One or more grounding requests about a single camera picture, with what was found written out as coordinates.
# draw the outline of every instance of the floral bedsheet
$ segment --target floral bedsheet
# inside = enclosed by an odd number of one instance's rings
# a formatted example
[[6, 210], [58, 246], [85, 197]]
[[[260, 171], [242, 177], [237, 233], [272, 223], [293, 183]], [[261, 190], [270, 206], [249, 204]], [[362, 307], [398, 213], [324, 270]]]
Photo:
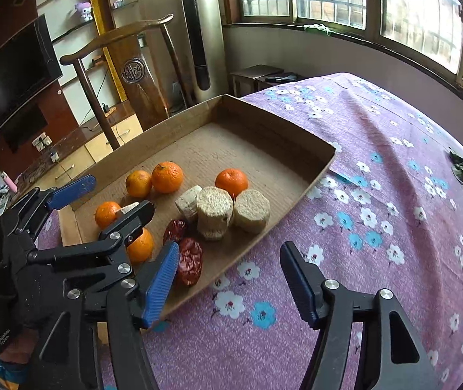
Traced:
[[[212, 286], [158, 323], [145, 347], [161, 389], [296, 389], [318, 332], [300, 320], [280, 269], [293, 240], [350, 289], [391, 289], [444, 389], [463, 381], [463, 186], [447, 149], [463, 148], [414, 107], [350, 74], [244, 98], [336, 147], [327, 175]], [[343, 388], [353, 388], [354, 324]], [[103, 377], [112, 388], [108, 349]]]

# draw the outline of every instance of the cardboard tray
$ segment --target cardboard tray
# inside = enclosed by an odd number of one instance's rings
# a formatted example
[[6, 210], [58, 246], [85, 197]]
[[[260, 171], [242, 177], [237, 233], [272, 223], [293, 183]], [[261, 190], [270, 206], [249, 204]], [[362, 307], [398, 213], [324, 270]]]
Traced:
[[196, 237], [203, 248], [201, 277], [191, 288], [173, 285], [164, 317], [243, 257], [314, 185], [333, 156], [332, 146], [299, 126], [237, 98], [215, 97], [157, 124], [86, 170], [83, 175], [93, 175], [96, 188], [59, 212], [62, 241], [72, 245], [96, 240], [100, 229], [94, 212], [102, 202], [124, 206], [136, 201], [127, 195], [127, 175], [173, 161], [185, 175], [180, 190], [168, 195], [152, 190], [148, 197], [156, 205], [147, 224], [155, 257], [168, 222], [181, 217], [174, 201], [195, 185], [213, 186], [226, 168], [242, 170], [250, 189], [269, 199], [267, 227], [255, 235], [232, 226], [218, 242]]

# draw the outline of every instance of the chair backrest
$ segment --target chair backrest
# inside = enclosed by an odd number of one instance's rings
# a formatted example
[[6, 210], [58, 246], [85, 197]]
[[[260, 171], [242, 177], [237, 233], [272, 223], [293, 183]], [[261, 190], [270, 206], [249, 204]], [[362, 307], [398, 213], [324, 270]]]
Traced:
[[173, 18], [174, 15], [169, 14], [162, 19], [140, 20], [139, 22], [119, 27], [97, 36], [76, 53], [60, 57], [60, 63], [62, 65], [66, 66], [72, 64], [74, 66], [89, 104], [113, 149], [118, 148], [119, 143], [105, 118], [105, 114], [81, 60], [95, 50], [104, 47], [109, 48], [109, 53], [115, 63], [116, 72], [129, 96], [129, 100], [140, 121], [142, 129], [147, 130], [153, 125], [168, 118], [169, 115], [165, 99], [159, 88], [155, 85], [143, 55], [140, 51], [135, 50], [138, 33], [152, 29], [160, 29], [174, 65], [184, 103], [187, 107], [192, 105], [186, 83], [181, 74], [179, 59], [166, 26]]

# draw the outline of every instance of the tv screen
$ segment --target tv screen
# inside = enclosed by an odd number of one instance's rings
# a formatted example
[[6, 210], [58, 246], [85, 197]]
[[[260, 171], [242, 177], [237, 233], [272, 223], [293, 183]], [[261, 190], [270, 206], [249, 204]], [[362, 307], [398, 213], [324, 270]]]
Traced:
[[61, 75], [45, 17], [40, 16], [0, 48], [0, 127]]

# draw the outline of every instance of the purple stuffed toy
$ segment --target purple stuffed toy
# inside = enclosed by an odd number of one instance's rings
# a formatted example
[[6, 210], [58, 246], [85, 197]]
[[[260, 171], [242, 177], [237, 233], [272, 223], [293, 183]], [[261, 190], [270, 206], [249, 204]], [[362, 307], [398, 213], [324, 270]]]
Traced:
[[90, 20], [93, 20], [93, 15], [91, 13], [93, 8], [90, 2], [86, 1], [85, 3], [76, 3], [75, 9], [78, 13], [80, 13], [80, 20], [82, 22], [89, 22]]

